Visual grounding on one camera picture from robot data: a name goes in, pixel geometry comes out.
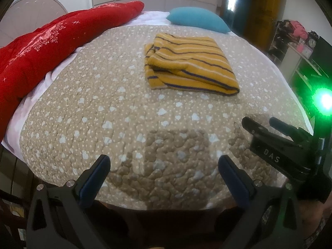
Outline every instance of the blue pillow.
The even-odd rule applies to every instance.
[[[219,33],[230,32],[230,28],[221,17],[199,7],[174,8],[166,19],[178,25],[198,27]]]

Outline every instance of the white bed sheet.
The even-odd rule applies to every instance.
[[[131,20],[130,22],[126,23],[125,26],[132,26],[132,25],[170,25],[171,22],[166,19],[169,15],[169,12],[160,12],[160,11],[145,11],[140,14],[137,18]],[[233,32],[228,33],[230,36],[237,36]],[[271,70],[275,72],[276,75],[280,76],[280,78],[284,81],[286,87],[288,87],[289,93],[294,98],[295,102],[298,104],[305,123],[309,129],[309,132],[313,134],[313,129],[309,122],[309,119],[301,106],[300,102],[296,98],[296,95],[293,93],[291,88],[288,86],[285,78],[281,74],[280,70],[275,66],[275,64],[266,57],[262,52],[252,46],[257,52],[260,53],[262,58],[266,59],[270,64]],[[34,104],[38,101],[38,99],[43,95],[43,93],[49,88],[49,86],[53,83],[53,81],[57,78],[60,72],[70,64],[79,51],[81,47],[77,48],[74,53],[67,57],[61,64],[59,64],[53,71],[50,71],[46,74],[45,79],[43,79],[35,88],[32,90],[19,104],[18,108],[16,109],[13,117],[11,118],[9,125],[7,127],[7,132],[3,141],[1,142],[2,145],[7,148],[12,154],[16,157],[24,161],[23,155],[20,149],[20,134],[23,128],[23,125],[28,118],[29,112],[34,106]]]

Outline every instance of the bed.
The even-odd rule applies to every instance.
[[[313,132],[278,68],[233,33],[174,26],[167,15],[145,11],[77,48],[21,101],[2,144],[59,186],[107,154],[111,172],[97,199],[129,209],[223,206],[230,194],[217,171],[222,154],[252,178],[281,185],[285,177],[249,151],[241,126],[249,116],[269,128],[275,116]],[[143,49],[159,32],[213,38],[240,93],[151,90]]]

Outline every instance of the yellow striped towel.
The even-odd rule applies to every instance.
[[[145,45],[145,77],[151,89],[204,91],[222,95],[240,92],[222,50],[209,37],[156,35]]]

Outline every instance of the green led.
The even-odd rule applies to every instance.
[[[332,91],[326,88],[317,89],[312,97],[313,104],[318,111],[325,115],[332,115]]]

